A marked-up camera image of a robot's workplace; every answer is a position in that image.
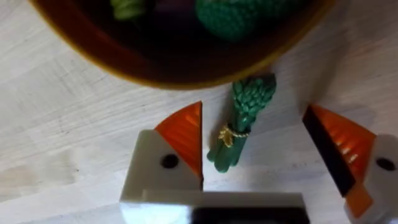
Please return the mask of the left gripper white and orange right finger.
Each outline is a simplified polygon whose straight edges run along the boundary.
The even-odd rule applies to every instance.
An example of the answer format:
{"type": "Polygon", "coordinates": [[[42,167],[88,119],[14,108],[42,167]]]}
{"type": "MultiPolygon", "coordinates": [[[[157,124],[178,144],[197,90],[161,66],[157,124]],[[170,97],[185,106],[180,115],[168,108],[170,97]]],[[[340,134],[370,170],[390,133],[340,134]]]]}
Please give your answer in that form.
{"type": "Polygon", "coordinates": [[[397,223],[397,136],[376,134],[328,109],[308,105],[302,122],[351,223],[397,223]]]}

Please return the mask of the left gripper white and orange left finger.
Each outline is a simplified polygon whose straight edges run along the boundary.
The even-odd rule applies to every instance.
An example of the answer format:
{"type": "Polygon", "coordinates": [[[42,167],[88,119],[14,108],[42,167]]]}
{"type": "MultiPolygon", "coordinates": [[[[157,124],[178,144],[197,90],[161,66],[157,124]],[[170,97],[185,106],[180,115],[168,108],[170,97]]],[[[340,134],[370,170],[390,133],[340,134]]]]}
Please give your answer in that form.
{"type": "Polygon", "coordinates": [[[202,191],[202,150],[197,101],[139,133],[120,201],[143,202],[148,191],[202,191]]]}

